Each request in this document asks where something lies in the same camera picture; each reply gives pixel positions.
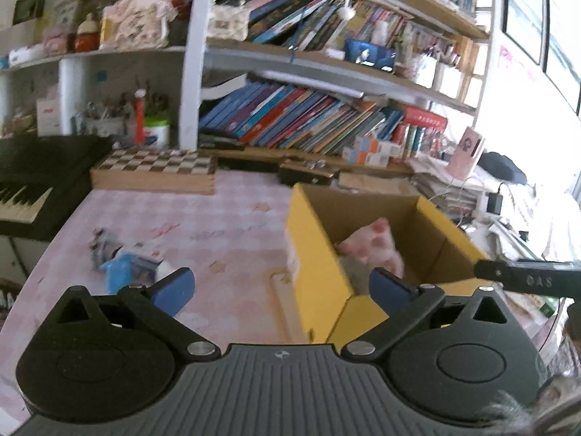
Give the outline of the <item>brown wooden case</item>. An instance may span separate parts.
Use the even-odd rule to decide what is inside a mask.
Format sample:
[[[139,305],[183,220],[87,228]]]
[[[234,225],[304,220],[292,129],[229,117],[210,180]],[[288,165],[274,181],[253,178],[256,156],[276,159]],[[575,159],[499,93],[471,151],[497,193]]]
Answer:
[[[279,181],[289,187],[297,183],[329,186],[338,174],[339,169],[326,161],[285,160],[278,169]]]

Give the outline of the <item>blue tissue packet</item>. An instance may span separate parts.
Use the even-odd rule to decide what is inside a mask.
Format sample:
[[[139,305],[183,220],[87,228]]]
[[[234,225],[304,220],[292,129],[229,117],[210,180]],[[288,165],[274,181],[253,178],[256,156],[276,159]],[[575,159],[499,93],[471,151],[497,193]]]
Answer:
[[[105,291],[115,295],[126,286],[151,286],[157,277],[159,262],[132,254],[117,254],[100,265],[97,270],[104,273]]]

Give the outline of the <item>yellow cardboard box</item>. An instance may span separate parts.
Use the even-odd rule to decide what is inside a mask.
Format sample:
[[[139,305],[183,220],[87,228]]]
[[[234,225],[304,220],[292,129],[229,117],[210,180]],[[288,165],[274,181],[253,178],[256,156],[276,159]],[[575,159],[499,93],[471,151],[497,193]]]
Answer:
[[[435,284],[470,296],[484,286],[484,257],[420,195],[292,187],[285,227],[287,276],[306,343],[342,347],[386,319],[371,299],[369,274],[384,268],[410,287]]]

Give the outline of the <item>black Yamaha keyboard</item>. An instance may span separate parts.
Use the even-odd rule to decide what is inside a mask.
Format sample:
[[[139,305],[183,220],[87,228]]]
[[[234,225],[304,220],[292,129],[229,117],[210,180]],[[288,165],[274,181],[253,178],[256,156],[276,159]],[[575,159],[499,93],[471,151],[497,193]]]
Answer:
[[[92,190],[90,170],[111,152],[96,135],[18,135],[1,141],[1,234],[49,241]]]

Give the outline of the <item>green lid white jar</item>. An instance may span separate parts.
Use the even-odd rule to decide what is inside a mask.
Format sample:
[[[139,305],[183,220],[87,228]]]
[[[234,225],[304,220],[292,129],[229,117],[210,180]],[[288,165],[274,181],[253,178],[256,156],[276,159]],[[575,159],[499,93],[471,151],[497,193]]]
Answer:
[[[170,123],[166,114],[155,114],[145,117],[145,145],[163,150],[169,146]]]

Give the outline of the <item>pink card box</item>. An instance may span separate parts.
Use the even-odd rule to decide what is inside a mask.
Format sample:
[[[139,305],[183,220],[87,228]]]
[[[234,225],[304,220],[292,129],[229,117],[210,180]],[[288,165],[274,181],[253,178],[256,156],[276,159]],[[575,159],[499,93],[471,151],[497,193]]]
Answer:
[[[473,128],[467,127],[446,166],[446,171],[456,179],[466,180],[477,165],[483,149],[484,137]]]

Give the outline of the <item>grey batteries pack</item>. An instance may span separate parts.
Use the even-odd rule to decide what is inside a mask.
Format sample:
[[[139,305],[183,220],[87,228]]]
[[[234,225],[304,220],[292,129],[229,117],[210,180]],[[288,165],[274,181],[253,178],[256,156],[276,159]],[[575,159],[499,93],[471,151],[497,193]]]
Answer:
[[[90,261],[92,261],[93,268],[98,270],[103,264],[111,261],[122,247],[123,244],[111,231],[95,229],[93,238],[89,243]]]

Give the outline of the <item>row of leaning books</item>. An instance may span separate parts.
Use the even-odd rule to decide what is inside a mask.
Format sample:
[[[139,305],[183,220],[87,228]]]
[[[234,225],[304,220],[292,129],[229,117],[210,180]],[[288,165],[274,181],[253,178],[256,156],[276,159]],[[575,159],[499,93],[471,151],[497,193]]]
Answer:
[[[296,150],[337,157],[359,138],[437,148],[448,120],[411,104],[356,100],[329,90],[250,79],[203,102],[198,147]]]

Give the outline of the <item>white charger plug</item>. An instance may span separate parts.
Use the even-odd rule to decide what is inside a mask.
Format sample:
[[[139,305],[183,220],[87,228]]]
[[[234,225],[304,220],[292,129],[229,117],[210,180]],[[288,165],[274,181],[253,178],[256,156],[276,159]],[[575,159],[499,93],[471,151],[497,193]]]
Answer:
[[[159,282],[160,280],[164,279],[166,276],[169,276],[173,272],[177,270],[177,267],[171,265],[169,261],[162,261],[157,266],[155,270],[155,282]]]

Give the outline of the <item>black power adapter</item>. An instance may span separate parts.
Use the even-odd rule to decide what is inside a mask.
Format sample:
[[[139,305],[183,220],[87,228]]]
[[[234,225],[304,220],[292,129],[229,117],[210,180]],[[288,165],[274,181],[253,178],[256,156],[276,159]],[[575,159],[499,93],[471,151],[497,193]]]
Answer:
[[[489,193],[487,195],[487,212],[491,215],[500,215],[503,203],[503,196],[496,193]]]

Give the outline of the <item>wooden chessboard box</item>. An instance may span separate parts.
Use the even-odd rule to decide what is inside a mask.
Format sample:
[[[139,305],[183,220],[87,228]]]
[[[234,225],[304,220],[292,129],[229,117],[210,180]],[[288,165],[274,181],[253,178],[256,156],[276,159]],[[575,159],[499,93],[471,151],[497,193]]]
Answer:
[[[191,151],[116,149],[90,171],[97,190],[213,195],[217,161]]]

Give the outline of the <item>pink plush pig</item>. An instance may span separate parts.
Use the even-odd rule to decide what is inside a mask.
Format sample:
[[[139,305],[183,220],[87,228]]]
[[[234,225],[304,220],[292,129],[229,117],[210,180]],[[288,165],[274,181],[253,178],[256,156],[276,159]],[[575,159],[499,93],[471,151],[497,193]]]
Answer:
[[[387,218],[360,227],[335,248],[340,255],[354,257],[368,269],[382,268],[399,279],[405,276],[404,260],[396,249]]]

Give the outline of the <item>floral decorated house box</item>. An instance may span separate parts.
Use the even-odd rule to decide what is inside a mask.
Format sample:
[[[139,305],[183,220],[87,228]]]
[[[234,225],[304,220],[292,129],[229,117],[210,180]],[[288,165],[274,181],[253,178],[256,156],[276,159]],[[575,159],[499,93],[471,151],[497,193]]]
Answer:
[[[119,0],[102,12],[99,49],[164,48],[175,17],[171,0]]]

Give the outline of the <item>white pearl handbag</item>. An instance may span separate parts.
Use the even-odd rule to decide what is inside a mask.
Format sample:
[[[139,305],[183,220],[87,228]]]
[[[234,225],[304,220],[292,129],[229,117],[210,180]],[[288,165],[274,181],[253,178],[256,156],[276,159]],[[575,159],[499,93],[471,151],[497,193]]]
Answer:
[[[212,0],[208,22],[208,36],[218,40],[244,41],[248,37],[250,11],[246,0],[237,0],[234,6]]]

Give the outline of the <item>orange white boxes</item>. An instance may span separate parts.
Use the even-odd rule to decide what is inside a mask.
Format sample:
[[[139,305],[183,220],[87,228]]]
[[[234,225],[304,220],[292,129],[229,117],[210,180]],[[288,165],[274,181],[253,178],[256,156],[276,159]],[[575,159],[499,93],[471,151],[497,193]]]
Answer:
[[[357,136],[350,147],[344,147],[342,160],[349,164],[386,167],[394,158],[400,158],[403,147],[374,137]]]

